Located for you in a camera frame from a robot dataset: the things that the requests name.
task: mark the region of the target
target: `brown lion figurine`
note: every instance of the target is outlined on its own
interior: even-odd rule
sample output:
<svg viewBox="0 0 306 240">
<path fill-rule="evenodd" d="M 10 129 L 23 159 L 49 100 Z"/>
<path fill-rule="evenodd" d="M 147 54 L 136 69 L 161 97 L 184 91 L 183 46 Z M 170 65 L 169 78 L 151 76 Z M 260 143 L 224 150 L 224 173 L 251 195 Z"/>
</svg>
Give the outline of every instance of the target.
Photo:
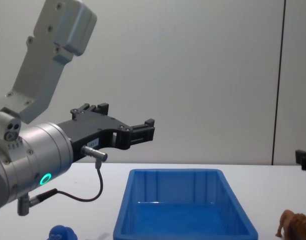
<svg viewBox="0 0 306 240">
<path fill-rule="evenodd" d="M 285 240 L 306 240 L 306 216 L 302 213 L 295 214 L 285 210 L 279 220 L 276 236 L 281 238 L 284 229 Z"/>
</svg>

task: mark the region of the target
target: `blue container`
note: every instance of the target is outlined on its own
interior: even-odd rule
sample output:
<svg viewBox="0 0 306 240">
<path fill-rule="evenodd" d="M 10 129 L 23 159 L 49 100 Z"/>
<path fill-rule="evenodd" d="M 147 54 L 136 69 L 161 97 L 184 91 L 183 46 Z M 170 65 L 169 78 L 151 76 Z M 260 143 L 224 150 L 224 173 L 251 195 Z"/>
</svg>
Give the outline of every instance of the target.
<svg viewBox="0 0 306 240">
<path fill-rule="evenodd" d="M 258 233 L 216 169 L 135 169 L 114 240 L 257 240 Z"/>
</svg>

